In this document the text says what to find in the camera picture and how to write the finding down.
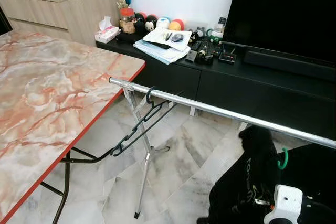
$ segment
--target marble pattern tabletop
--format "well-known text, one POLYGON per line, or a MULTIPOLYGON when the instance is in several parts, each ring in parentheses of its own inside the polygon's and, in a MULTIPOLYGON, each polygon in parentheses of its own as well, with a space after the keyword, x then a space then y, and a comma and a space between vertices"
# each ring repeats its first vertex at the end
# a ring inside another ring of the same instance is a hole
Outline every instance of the marble pattern tabletop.
POLYGON ((132 80, 137 58, 41 34, 0 36, 0 222, 5 223, 132 80))

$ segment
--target tv screen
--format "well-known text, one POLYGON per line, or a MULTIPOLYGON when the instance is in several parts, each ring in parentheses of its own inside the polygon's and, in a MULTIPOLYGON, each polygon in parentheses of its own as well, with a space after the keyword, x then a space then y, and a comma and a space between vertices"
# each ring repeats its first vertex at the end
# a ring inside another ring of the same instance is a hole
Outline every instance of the tv screen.
POLYGON ((336 62, 336 0, 233 0, 224 40, 336 62))

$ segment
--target jar lid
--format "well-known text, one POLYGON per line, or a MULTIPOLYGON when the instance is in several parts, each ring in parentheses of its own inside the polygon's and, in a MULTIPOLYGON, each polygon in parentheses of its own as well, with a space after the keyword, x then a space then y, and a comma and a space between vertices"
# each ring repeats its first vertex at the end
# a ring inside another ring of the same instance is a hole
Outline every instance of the jar lid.
POLYGON ((121 8, 120 9, 120 14, 121 14, 121 16, 124 16, 124 17, 134 16, 134 10, 133 10, 133 8, 128 8, 128 7, 121 8))

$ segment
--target stack of documents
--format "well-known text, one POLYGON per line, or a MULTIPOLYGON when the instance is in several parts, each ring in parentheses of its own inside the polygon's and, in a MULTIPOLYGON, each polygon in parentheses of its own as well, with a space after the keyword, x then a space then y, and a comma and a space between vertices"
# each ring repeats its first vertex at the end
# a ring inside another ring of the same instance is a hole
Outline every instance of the stack of documents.
POLYGON ((136 41, 134 46, 167 65, 183 58, 190 51, 189 46, 187 46, 183 51, 179 51, 172 47, 169 49, 163 49, 144 40, 136 41))
POLYGON ((168 65, 187 55, 190 51, 188 46, 190 36, 191 31, 173 31, 158 27, 143 37, 142 40, 135 42, 134 47, 168 65), (182 36, 182 39, 173 42, 174 35, 182 36), (164 49, 151 42, 164 44, 171 48, 164 49))

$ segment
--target red table edge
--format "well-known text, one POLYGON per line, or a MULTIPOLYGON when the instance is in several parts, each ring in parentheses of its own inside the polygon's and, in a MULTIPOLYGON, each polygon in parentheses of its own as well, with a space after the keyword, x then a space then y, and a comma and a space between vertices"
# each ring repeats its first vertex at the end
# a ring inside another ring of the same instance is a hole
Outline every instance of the red table edge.
MULTIPOLYGON (((129 79, 133 81, 135 77, 141 72, 145 67, 144 62, 141 68, 129 79)), ((47 177, 47 175, 55 168, 55 166, 61 161, 61 159, 69 152, 69 150, 80 140, 80 138, 91 128, 91 126, 96 122, 96 120, 107 110, 107 108, 119 97, 123 92, 122 88, 116 93, 116 95, 109 101, 105 107, 96 115, 96 117, 78 134, 78 136, 73 140, 71 144, 59 155, 59 157, 49 166, 49 168, 39 177, 38 180, 31 186, 31 188, 26 191, 23 197, 15 204, 15 206, 6 214, 6 216, 1 220, 0 224, 5 224, 13 216, 13 214, 19 209, 19 207, 26 201, 26 199, 33 193, 33 191, 41 184, 41 182, 47 177)))

